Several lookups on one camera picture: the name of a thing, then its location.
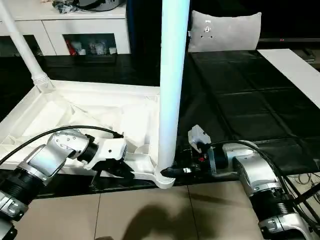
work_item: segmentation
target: white cabinet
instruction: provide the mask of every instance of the white cabinet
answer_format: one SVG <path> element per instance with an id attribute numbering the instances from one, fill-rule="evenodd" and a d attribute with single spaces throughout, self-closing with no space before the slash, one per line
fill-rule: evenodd
<path id="1" fill-rule="evenodd" d="M 130 44 L 127 28 L 126 4 L 110 11 L 76 11 L 60 14 L 52 2 L 40 0 L 3 0 L 27 42 L 38 45 L 43 55 L 69 55 L 67 43 L 82 44 L 86 54 L 95 54 L 88 45 L 106 47 L 107 54 L 129 54 Z M 9 42 L 6 28 L 0 23 L 1 41 Z"/>
<path id="2" fill-rule="evenodd" d="M 43 55 L 56 55 L 42 21 L 17 21 L 16 24 L 34 52 L 41 51 Z M 6 26 L 0 22 L 0 56 L 8 57 L 13 51 L 18 52 L 9 37 Z"/>
<path id="3" fill-rule="evenodd" d="M 129 54 L 129 36 L 126 19 L 68 19 L 42 21 L 57 55 L 69 55 L 66 41 L 82 43 L 90 54 L 90 46 L 103 43 L 116 47 L 118 54 Z"/>

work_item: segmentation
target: tile floor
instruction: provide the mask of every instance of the tile floor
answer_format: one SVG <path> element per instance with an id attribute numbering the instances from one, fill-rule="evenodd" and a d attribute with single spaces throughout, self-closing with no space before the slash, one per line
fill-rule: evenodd
<path id="1" fill-rule="evenodd" d="M 262 240 L 239 182 L 39 199 L 17 240 Z"/>

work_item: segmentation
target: black table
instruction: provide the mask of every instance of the black table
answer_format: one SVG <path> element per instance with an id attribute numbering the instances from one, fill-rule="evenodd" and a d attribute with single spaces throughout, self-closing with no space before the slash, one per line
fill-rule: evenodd
<path id="1" fill-rule="evenodd" d="M 38 58 L 54 80 L 159 86 L 160 60 L 118 55 Z M 1 120 L 33 87 L 21 58 L 0 58 Z M 203 52 L 185 58 L 177 147 L 188 148 L 196 124 L 212 142 L 249 140 L 273 156 L 287 175 L 319 171 L 320 109 L 257 51 Z M 2 170 L 4 178 L 10 171 Z M 177 179 L 175 185 L 232 181 L 235 175 Z M 156 187 L 145 180 L 58 175 L 39 198 Z"/>

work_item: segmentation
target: white tube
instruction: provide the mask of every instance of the white tube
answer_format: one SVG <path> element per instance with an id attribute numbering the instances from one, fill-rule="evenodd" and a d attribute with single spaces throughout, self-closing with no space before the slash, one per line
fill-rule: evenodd
<path id="1" fill-rule="evenodd" d="M 160 171 L 172 166 L 176 152 L 189 5 L 190 0 L 162 1 L 159 148 L 155 176 L 163 183 L 174 181 L 162 176 Z"/>
<path id="2" fill-rule="evenodd" d="M 9 31 L 15 47 L 29 69 L 33 83 L 43 92 L 52 92 L 53 86 L 50 78 L 41 69 L 24 36 L 18 30 L 15 20 L 10 14 L 4 0 L 0 0 L 0 18 Z"/>

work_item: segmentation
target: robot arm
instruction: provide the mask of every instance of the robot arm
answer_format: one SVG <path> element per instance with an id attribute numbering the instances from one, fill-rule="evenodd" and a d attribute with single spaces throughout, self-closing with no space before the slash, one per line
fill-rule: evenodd
<path id="1" fill-rule="evenodd" d="M 0 184 L 0 240 L 16 237 L 12 221 L 23 217 L 28 205 L 65 165 L 67 158 L 83 162 L 87 170 L 134 177 L 133 170 L 124 163 L 127 145 L 123 138 L 103 139 L 99 144 L 94 140 L 76 129 L 56 132 Z"/>
<path id="2" fill-rule="evenodd" d="M 264 239 L 313 240 L 302 217 L 294 211 L 292 197 L 285 193 L 273 169 L 258 152 L 239 143 L 210 147 L 210 137 L 198 125 L 188 132 L 188 138 L 196 151 L 192 165 L 166 168 L 161 172 L 164 176 L 175 177 L 177 173 L 203 176 L 205 173 L 211 177 L 217 170 L 235 170 L 259 220 Z M 252 142 L 246 143 L 257 147 Z"/>

